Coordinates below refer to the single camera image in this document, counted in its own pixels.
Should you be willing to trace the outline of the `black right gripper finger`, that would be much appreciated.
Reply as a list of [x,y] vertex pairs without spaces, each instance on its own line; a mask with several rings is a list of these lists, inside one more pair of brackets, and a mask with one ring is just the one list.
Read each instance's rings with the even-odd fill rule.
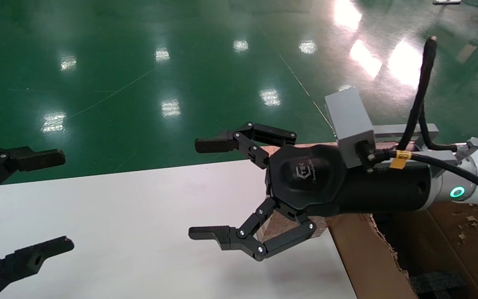
[[295,217],[297,227],[266,242],[260,242],[256,239],[255,234],[272,216],[273,212],[280,208],[279,201],[267,197],[256,212],[251,214],[239,228],[230,226],[190,227],[188,236],[192,240],[215,240],[221,250],[241,250],[256,261],[262,261],[305,242],[316,231],[316,224],[307,215],[294,211],[291,215]]
[[266,169],[269,153],[257,143],[283,147],[284,145],[294,145],[296,139],[297,134],[293,131],[263,124],[245,123],[238,129],[224,131],[215,138],[197,138],[194,147],[198,153],[238,151],[259,168]]

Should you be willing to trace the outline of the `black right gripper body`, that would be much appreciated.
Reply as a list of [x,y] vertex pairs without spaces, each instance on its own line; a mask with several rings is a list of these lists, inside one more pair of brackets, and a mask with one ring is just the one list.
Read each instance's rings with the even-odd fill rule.
[[427,204],[427,166],[347,168],[336,145],[285,145],[268,159],[271,197],[284,213],[335,216],[417,211]]

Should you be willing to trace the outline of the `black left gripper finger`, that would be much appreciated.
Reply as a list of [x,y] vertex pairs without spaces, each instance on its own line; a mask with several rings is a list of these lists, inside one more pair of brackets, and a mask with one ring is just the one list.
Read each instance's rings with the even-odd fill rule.
[[11,283],[38,274],[46,259],[70,252],[74,247],[72,240],[61,236],[6,255],[0,259],[0,293]]
[[15,172],[32,172],[65,164],[60,149],[35,152],[30,147],[0,148],[0,185]]

